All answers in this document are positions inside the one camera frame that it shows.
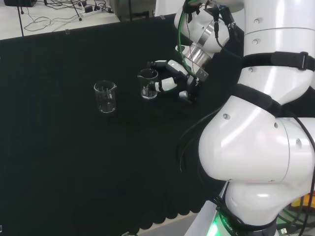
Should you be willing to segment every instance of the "black tablecloth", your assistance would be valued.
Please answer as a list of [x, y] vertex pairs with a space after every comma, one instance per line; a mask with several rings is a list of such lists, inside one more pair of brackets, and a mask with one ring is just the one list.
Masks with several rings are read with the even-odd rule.
[[[146, 62], [177, 59], [173, 19], [0, 42], [4, 235], [121, 235], [200, 211], [206, 195], [196, 177], [198, 142], [188, 151], [185, 174], [175, 145], [229, 97], [241, 63], [215, 55], [195, 105], [172, 93], [143, 100], [136, 75]], [[99, 80], [118, 86], [114, 116], [97, 111], [93, 85]], [[206, 182], [215, 192], [222, 184]]]

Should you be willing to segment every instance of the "metal ring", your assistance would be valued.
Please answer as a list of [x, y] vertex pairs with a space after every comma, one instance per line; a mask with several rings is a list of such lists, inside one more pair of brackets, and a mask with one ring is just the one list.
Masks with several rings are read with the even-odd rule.
[[210, 22], [210, 24], [208, 25], [208, 27], [206, 28], [206, 30], [203, 32], [202, 36], [200, 37], [198, 44], [200, 46], [205, 45], [206, 41], [208, 40], [208, 38], [210, 37], [210, 35], [212, 34], [214, 30], [215, 30], [215, 21], [212, 20], [212, 22]]

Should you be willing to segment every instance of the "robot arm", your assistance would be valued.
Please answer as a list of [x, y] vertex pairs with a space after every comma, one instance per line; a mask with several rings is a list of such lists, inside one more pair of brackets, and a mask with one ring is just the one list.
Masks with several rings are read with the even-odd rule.
[[[247, 61], [239, 84], [268, 96], [283, 105], [299, 98], [312, 83], [314, 71], [305, 69], [308, 55], [315, 58], [315, 1], [305, 0], [212, 0], [214, 4], [245, 8], [244, 56], [254, 61], [262, 54], [293, 53], [301, 65], [287, 58], [266, 64]], [[182, 9], [177, 13], [178, 26]], [[192, 13], [183, 24], [199, 55], [212, 57], [220, 52], [213, 17], [205, 11]], [[219, 22], [219, 43], [229, 39], [229, 31]], [[186, 62], [199, 64], [197, 57], [184, 53]], [[301, 119], [315, 137], [315, 119]], [[230, 181], [226, 192], [228, 209], [245, 224], [271, 224], [294, 199], [310, 192], [315, 165], [311, 139], [292, 118], [277, 118], [270, 111], [241, 96], [233, 95], [204, 129], [199, 142], [199, 158], [206, 173]]]

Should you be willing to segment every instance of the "wire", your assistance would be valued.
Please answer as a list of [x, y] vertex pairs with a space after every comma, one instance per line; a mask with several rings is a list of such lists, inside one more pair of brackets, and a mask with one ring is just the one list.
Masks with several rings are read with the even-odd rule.
[[200, 120], [198, 120], [195, 124], [193, 124], [191, 127], [189, 127], [179, 138], [177, 144], [176, 144], [176, 159], [179, 161], [179, 163], [181, 162], [180, 157], [179, 157], [179, 150], [180, 150], [180, 144], [183, 140], [183, 138], [189, 133], [191, 132], [194, 128], [196, 128], [199, 124], [201, 124], [202, 122], [204, 122], [207, 118], [211, 117], [212, 115], [216, 114], [219, 110], [221, 110], [223, 106], [219, 107], [218, 109], [216, 109], [214, 112], [211, 112], [210, 114], [206, 115], [205, 117], [201, 118]]
[[35, 21], [34, 21], [34, 19], [30, 16], [30, 11], [29, 11], [29, 8], [28, 8], [28, 7], [26, 7], [26, 9], [28, 10], [28, 15], [29, 15], [29, 17], [33, 20], [33, 22], [35, 22]]
[[178, 22], [178, 37], [177, 37], [177, 49], [179, 51], [179, 54], [182, 58], [182, 62], [183, 62], [183, 67], [184, 69], [187, 71], [188, 74], [190, 74], [191, 76], [195, 77], [195, 75], [193, 74], [193, 72], [190, 70], [190, 68], [188, 67], [184, 55], [183, 55], [183, 49], [182, 49], [182, 43], [181, 43], [181, 30], [182, 30], [182, 25], [183, 25], [183, 20], [184, 20], [184, 12], [182, 11], [182, 14], [180, 16], [180, 20]]
[[240, 56], [238, 56], [238, 55], [236, 55], [236, 54], [234, 54], [234, 53], [232, 53], [232, 52], [230, 52], [229, 50], [227, 50], [226, 48], [224, 48], [221, 44], [220, 44], [220, 42], [219, 42], [219, 39], [217, 38], [217, 43], [218, 43], [218, 45], [220, 46], [220, 48], [222, 48], [223, 49], [223, 51], [225, 51], [226, 53], [228, 53], [228, 54], [230, 54], [231, 56], [234, 56], [234, 57], [236, 57], [236, 58], [238, 58], [238, 59], [242, 59]]
[[291, 213], [289, 213], [286, 210], [283, 210], [283, 212], [289, 216], [291, 216], [294, 220], [291, 221], [291, 223], [287, 226], [287, 228], [289, 228], [291, 225], [293, 225], [296, 221], [299, 221], [301, 223], [303, 223], [303, 221], [300, 219], [300, 215], [302, 213], [302, 209], [303, 209], [303, 202], [304, 202], [304, 196], [301, 198], [301, 202], [300, 202], [300, 206], [299, 206], [299, 211], [297, 213], [296, 216], [292, 215]]
[[20, 1], [18, 0], [19, 20], [20, 20], [20, 26], [21, 26], [22, 37], [24, 37], [23, 26], [22, 26], [22, 20], [21, 20], [21, 15], [20, 15], [20, 10], [19, 10], [19, 3], [20, 3]]
[[[190, 30], [189, 30], [189, 27], [188, 27], [188, 15], [186, 14], [186, 25], [187, 25], [187, 29], [188, 29], [188, 35], [189, 35], [189, 40], [190, 40]], [[191, 55], [191, 47], [189, 46], [189, 51], [190, 51], [190, 57], [191, 57], [191, 60], [192, 60], [192, 55]], [[195, 70], [193, 68], [193, 61], [191, 61], [192, 63], [192, 72], [193, 74], [195, 75]]]
[[190, 146], [190, 144], [191, 144], [193, 141], [195, 141], [195, 138], [192, 138], [192, 139], [191, 139], [188, 143], [186, 143], [186, 145], [184, 146], [182, 155], [181, 155], [180, 160], [179, 160], [179, 169], [180, 169], [181, 173], [183, 172], [183, 171], [182, 171], [182, 159], [183, 159], [183, 156], [185, 156], [186, 149]]
[[[307, 128], [305, 127], [305, 125], [301, 122], [301, 120], [290, 110], [285, 110], [292, 118], [294, 118], [296, 120], [296, 122], [298, 122], [298, 124], [301, 126], [301, 128], [303, 129], [303, 131], [305, 132], [306, 136], [308, 137], [308, 139], [310, 140], [310, 143], [313, 146], [313, 150], [315, 151], [315, 142], [314, 139], [312, 138], [311, 134], [309, 133], [309, 131], [307, 130]], [[311, 183], [311, 190], [310, 190], [310, 199], [309, 199], [309, 203], [307, 206], [307, 211], [305, 214], [305, 219], [304, 219], [304, 223], [302, 226], [302, 229], [299, 233], [299, 236], [303, 235], [303, 232], [306, 228], [307, 225], [307, 220], [309, 218], [310, 212], [311, 212], [311, 208], [312, 208], [312, 200], [313, 200], [313, 193], [314, 193], [314, 185], [315, 185], [315, 167], [314, 167], [314, 171], [313, 171], [313, 177], [312, 177], [312, 183]]]

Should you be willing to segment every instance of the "green light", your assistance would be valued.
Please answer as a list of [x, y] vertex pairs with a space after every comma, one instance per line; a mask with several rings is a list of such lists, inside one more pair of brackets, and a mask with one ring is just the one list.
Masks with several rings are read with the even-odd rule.
[[210, 226], [207, 236], [215, 236], [218, 232], [217, 223], [213, 222], [213, 224]]

